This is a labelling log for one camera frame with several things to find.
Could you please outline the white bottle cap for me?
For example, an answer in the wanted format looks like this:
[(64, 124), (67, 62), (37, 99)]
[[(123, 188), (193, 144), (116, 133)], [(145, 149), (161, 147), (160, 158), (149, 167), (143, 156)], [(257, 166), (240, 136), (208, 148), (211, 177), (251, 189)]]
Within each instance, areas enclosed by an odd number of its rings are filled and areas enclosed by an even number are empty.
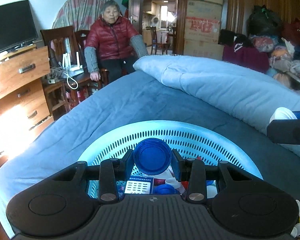
[(279, 107), (270, 117), (269, 122), (271, 123), (274, 120), (297, 120), (297, 117), (290, 109)]

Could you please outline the blue bottle cap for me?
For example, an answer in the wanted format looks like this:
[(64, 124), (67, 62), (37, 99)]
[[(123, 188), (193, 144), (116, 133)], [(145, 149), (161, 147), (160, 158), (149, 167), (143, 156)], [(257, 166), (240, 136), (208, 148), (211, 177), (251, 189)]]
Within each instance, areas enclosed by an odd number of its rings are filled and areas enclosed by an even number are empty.
[(158, 138), (147, 138), (133, 150), (134, 164), (140, 172), (156, 176), (165, 172), (171, 164), (172, 150)]

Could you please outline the blue white medicine box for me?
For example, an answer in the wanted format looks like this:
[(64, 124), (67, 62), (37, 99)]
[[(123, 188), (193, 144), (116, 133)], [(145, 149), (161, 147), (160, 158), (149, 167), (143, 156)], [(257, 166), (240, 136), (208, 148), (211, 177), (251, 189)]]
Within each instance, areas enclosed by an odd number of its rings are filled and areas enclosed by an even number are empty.
[(132, 176), (126, 182), (125, 194), (151, 194), (153, 178)]

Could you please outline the blue plastic basket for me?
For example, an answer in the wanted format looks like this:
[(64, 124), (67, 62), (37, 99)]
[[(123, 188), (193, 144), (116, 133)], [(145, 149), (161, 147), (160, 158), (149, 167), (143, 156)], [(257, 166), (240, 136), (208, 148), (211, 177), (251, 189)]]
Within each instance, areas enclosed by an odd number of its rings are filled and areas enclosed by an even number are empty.
[(251, 158), (235, 143), (209, 129), (185, 122), (142, 121), (116, 128), (96, 139), (80, 156), (89, 166), (110, 158), (121, 159), (147, 138), (158, 138), (184, 159), (200, 159), (216, 166), (228, 161), (258, 178), (262, 175)]

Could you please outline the light blue folded duvet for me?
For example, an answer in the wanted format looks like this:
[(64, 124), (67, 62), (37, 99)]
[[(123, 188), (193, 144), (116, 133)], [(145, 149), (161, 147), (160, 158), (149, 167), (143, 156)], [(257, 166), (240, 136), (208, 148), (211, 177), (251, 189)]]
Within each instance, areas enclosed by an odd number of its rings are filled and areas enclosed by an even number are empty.
[(300, 95), (266, 74), (192, 56), (144, 56), (133, 65), (162, 85), (182, 90), (243, 122), (226, 135), (251, 157), (300, 157), (300, 145), (272, 143), (266, 127), (279, 107), (300, 111)]

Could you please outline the dark blue bed sheet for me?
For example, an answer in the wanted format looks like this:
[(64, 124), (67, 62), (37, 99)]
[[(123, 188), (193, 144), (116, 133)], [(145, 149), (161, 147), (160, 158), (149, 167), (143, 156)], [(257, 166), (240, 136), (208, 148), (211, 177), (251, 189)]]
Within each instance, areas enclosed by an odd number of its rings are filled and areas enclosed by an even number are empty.
[(241, 120), (137, 71), (84, 100), (23, 152), (12, 148), (12, 156), (0, 168), (0, 222), (8, 237), (14, 232), (6, 206), (14, 195), (74, 163), (112, 129), (146, 120), (187, 122), (221, 134), (249, 155), (265, 181), (300, 199), (300, 157)]

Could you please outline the pile of clothes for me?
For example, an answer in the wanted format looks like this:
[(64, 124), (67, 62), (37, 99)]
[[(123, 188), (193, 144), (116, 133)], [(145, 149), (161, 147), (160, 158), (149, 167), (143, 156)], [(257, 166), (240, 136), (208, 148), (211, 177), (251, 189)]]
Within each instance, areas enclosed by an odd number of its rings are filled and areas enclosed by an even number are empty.
[(283, 22), (266, 6), (256, 5), (247, 28), (247, 35), (221, 30), (222, 60), (267, 74), (300, 91), (300, 19)]

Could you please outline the wooden chair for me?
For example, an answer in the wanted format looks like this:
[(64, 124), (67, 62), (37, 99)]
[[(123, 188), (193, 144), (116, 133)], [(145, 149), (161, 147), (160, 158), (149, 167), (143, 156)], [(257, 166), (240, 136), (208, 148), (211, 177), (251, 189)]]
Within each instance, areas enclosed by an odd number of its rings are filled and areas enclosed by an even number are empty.
[(49, 55), (50, 74), (46, 79), (66, 81), (71, 90), (77, 90), (75, 77), (84, 73), (86, 62), (73, 26), (42, 29), (40, 33)]

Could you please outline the woman in red jacket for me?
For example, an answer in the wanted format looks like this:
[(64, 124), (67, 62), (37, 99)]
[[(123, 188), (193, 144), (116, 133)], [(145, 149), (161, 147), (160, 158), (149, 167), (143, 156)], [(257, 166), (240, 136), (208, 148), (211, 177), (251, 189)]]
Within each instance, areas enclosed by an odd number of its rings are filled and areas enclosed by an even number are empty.
[(85, 42), (84, 56), (90, 79), (101, 79), (100, 69), (109, 71), (109, 82), (122, 76), (125, 71), (135, 71), (133, 64), (148, 51), (143, 37), (131, 22), (120, 13), (114, 0), (104, 3), (101, 16), (91, 26)]

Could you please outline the wooden drawer cabinet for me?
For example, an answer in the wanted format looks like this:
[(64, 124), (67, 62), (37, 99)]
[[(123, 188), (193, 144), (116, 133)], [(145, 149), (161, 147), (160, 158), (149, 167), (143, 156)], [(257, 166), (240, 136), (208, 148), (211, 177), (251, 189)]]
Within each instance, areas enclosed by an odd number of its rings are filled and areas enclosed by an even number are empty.
[(0, 64), (0, 153), (23, 153), (53, 122), (41, 78), (50, 73), (48, 48), (33, 48)]

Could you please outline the stacked cardboard boxes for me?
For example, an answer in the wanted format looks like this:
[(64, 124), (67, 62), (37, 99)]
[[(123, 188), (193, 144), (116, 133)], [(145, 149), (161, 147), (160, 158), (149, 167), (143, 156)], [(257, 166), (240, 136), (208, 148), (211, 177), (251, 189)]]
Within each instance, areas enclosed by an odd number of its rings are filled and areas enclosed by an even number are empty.
[(225, 0), (185, 0), (183, 55), (221, 60), (219, 44)]

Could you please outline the black television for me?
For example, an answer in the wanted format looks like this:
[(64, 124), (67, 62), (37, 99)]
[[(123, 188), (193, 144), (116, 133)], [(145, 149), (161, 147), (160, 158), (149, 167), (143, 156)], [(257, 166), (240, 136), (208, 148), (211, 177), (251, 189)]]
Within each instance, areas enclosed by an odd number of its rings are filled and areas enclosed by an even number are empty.
[(0, 6), (0, 53), (37, 38), (28, 0)]

